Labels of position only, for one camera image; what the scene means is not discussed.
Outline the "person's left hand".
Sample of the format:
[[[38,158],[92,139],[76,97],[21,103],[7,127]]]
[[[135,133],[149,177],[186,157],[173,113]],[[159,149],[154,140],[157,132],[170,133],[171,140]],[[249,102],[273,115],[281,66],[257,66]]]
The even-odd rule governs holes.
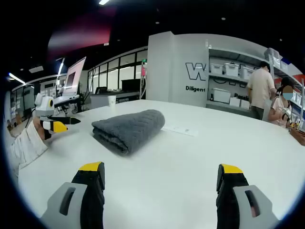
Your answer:
[[[34,125],[37,133],[39,134],[40,138],[44,139],[44,128],[41,125],[40,119],[38,117],[34,117],[32,122],[33,122],[33,125]]]

